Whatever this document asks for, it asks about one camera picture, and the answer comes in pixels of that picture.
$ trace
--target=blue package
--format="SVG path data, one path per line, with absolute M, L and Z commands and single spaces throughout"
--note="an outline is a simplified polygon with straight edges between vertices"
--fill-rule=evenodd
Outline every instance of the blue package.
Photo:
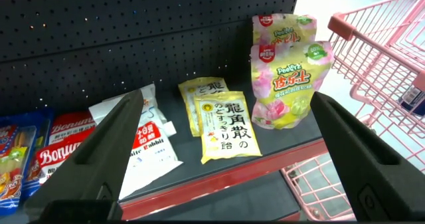
M 0 215 L 16 212 L 23 177 L 44 116 L 31 112 L 0 117 Z
M 40 188 L 39 174 L 41 170 L 35 154 L 38 150 L 48 145 L 48 137 L 50 136 L 50 128 L 52 127 L 54 118 L 52 108 L 44 108 L 38 111 L 38 113 L 43 116 L 43 121 L 39 130 L 37 130 L 36 143 L 31 151 L 30 163 L 23 181 L 21 201 L 26 201 Z
M 411 86 L 404 94 L 398 99 L 400 105 L 407 111 L 411 111 L 418 103 L 419 105 L 412 111 L 413 114 L 423 116 L 425 115 L 425 92 L 421 91 L 415 86 Z

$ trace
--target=yellow candy bag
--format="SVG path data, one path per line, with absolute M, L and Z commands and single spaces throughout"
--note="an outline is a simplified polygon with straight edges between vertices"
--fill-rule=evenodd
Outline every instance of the yellow candy bag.
M 257 102 L 252 122 L 267 129 L 297 126 L 308 115 L 311 97 L 333 61 L 327 41 L 254 45 L 251 79 Z
M 261 156 L 243 92 L 195 97 L 203 156 L 201 163 L 236 156 Z
M 315 40 L 317 21 L 309 15 L 256 15 L 252 26 L 254 45 L 310 42 Z
M 192 136 L 199 137 L 198 116 L 193 98 L 228 91 L 226 82 L 223 78 L 216 77 L 195 78 L 179 84 L 179 90 L 186 104 Z

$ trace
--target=white candy bag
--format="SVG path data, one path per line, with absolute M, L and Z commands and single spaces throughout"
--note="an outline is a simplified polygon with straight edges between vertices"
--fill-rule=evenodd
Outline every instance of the white candy bag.
M 166 119 L 164 115 L 158 113 L 151 85 L 140 89 L 145 104 L 119 199 L 143 188 L 183 163 L 177 159 L 173 146 L 168 140 L 166 127 L 163 123 L 163 121 L 166 122 Z M 99 124 L 122 97 L 123 95 L 89 107 L 94 121 Z

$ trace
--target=candy package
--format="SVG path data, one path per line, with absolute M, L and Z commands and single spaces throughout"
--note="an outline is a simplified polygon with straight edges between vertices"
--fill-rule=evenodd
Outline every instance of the candy package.
M 162 111 L 160 111 L 160 109 L 158 109 L 157 99 L 155 98 L 155 84 L 149 84 L 147 86 L 141 87 L 140 91 L 143 94 L 143 101 L 145 102 L 145 104 L 151 103 L 152 106 L 156 107 L 157 113 L 159 115 L 159 119 L 162 121 L 163 124 L 167 123 L 166 117 L 164 116 Z M 110 101 L 110 100 L 118 100 L 116 98 L 122 98 L 126 94 L 128 94 L 128 93 L 105 99 L 105 100 L 103 100 L 103 102 Z
M 261 156 L 243 92 L 195 97 L 201 130 L 201 163 L 237 156 Z
M 28 199 L 28 197 L 32 196 L 40 187 L 39 175 L 41 169 L 35 154 L 38 150 L 48 145 L 48 135 L 54 118 L 54 112 L 51 108 L 42 109 L 38 111 L 38 113 L 42 115 L 42 122 L 40 128 L 37 130 L 37 139 L 33 151 L 31 152 L 29 169 L 26 172 L 23 182 L 21 201 Z
M 71 134 L 77 134 L 93 128 L 96 123 L 88 111 L 63 114 L 54 119 L 48 144 L 62 141 Z
M 333 61 L 327 41 L 254 45 L 251 79 L 257 102 L 252 121 L 267 129 L 297 126 L 308 115 L 311 97 Z
M 43 184 L 76 148 L 94 131 L 94 127 L 77 134 L 71 134 L 62 141 L 44 147 L 35 154 L 40 166 L 39 183 Z
M 143 92 L 145 104 L 139 119 L 119 199 L 143 188 L 183 163 L 177 159 L 167 137 L 165 124 L 155 106 L 154 94 L 150 89 L 141 89 L 141 92 Z M 94 120 L 100 123 L 121 98 L 122 96 L 119 96 L 89 107 Z
M 42 120 L 38 112 L 0 118 L 0 215 L 18 208 Z
M 309 15 L 273 14 L 252 18 L 254 45 L 311 42 L 317 21 Z
M 199 137 L 201 134 L 199 133 L 197 111 L 193 98 L 195 96 L 228 91 L 226 82 L 223 78 L 216 77 L 195 78 L 179 84 L 179 90 L 183 100 L 185 101 L 192 136 Z
M 157 99 L 155 97 L 155 85 L 150 84 L 139 89 L 143 94 L 143 111 L 149 110 L 150 107 L 155 107 L 156 114 L 159 120 L 164 125 L 164 131 L 167 137 L 170 137 L 176 133 L 172 122 L 168 122 L 164 114 L 158 109 Z M 96 124 L 99 124 L 106 115 L 112 110 L 112 108 L 126 95 L 121 94 L 113 98 L 103 100 L 101 103 L 89 107 L 89 111 Z

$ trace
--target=pink wire mesh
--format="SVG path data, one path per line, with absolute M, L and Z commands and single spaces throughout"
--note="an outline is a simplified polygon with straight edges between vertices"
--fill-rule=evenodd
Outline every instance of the pink wire mesh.
M 385 0 L 338 17 L 356 28 L 350 41 L 331 36 L 333 68 L 350 80 L 351 97 L 363 102 L 356 117 L 425 173 L 425 118 L 413 113 L 425 98 L 410 111 L 399 102 L 423 79 L 425 0 Z M 329 154 L 281 172 L 308 219 L 355 220 Z
M 309 220 L 355 220 L 328 154 L 286 167 L 281 172 Z

